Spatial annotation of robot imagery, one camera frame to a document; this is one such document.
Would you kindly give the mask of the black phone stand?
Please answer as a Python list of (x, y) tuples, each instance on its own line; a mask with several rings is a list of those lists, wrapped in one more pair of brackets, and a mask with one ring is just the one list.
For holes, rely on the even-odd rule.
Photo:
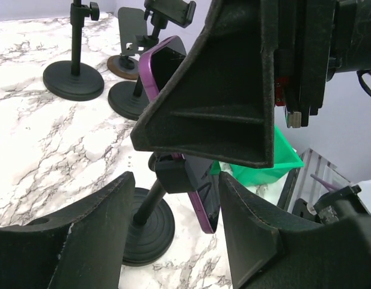
[(158, 96), (186, 56), (179, 36), (160, 40), (159, 34), (169, 22), (181, 28), (192, 24), (196, 6), (195, 1), (145, 1), (142, 9), (147, 24), (147, 35), (142, 38), (144, 51), (133, 57), (138, 60), (138, 79), (124, 79), (108, 93), (108, 103), (117, 114), (138, 120)]
[(149, 190), (135, 188), (122, 262), (126, 266), (146, 266), (166, 253), (174, 239), (175, 221), (164, 196), (195, 188), (182, 154), (153, 153), (149, 168), (155, 172), (156, 181)]
[(56, 61), (43, 72), (43, 84), (54, 95), (70, 101), (90, 101), (99, 97), (105, 83), (102, 75), (93, 67), (81, 62), (82, 29), (85, 18), (98, 21), (99, 6), (95, 2), (83, 5), (80, 0), (70, 6), (72, 26), (71, 59)]

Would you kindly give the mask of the green plastic bin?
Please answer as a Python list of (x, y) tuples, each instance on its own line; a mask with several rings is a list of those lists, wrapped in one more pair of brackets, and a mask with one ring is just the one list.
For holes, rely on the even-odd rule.
[(252, 163), (215, 161), (210, 172), (217, 175), (223, 170), (230, 171), (242, 185), (257, 186), (275, 183), (291, 170), (304, 167), (303, 160), (277, 126), (274, 127), (274, 145), (271, 148), (273, 162), (269, 160)]

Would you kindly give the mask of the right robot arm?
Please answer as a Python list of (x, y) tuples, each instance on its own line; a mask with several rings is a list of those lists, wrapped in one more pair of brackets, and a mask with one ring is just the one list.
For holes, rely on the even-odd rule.
[(138, 151), (274, 165), (274, 108), (308, 125), (334, 74), (371, 74), (371, 1), (212, 1), (130, 135)]

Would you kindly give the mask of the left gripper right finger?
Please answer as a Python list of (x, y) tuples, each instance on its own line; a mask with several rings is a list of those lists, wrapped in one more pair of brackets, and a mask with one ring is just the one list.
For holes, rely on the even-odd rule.
[(234, 288), (371, 288), (371, 215), (321, 225), (219, 174)]

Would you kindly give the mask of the wood base phone stand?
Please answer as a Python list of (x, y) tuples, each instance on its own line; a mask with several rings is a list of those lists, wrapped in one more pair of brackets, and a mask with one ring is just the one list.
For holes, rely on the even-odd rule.
[(107, 67), (115, 75), (137, 80), (139, 76), (138, 60), (133, 57), (144, 51), (142, 38), (147, 35), (144, 11), (138, 8), (121, 7), (118, 10), (121, 52), (108, 58)]

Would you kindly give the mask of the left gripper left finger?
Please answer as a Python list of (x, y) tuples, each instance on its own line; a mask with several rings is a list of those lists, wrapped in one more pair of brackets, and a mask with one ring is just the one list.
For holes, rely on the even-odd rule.
[(117, 288), (135, 178), (19, 226), (0, 228), (0, 288)]

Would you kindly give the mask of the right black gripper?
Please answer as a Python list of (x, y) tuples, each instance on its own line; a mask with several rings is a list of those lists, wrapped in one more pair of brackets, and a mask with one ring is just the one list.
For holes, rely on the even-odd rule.
[(277, 98), (287, 127), (323, 104), (335, 1), (212, 1), (188, 55), (131, 132), (138, 151), (273, 162)]

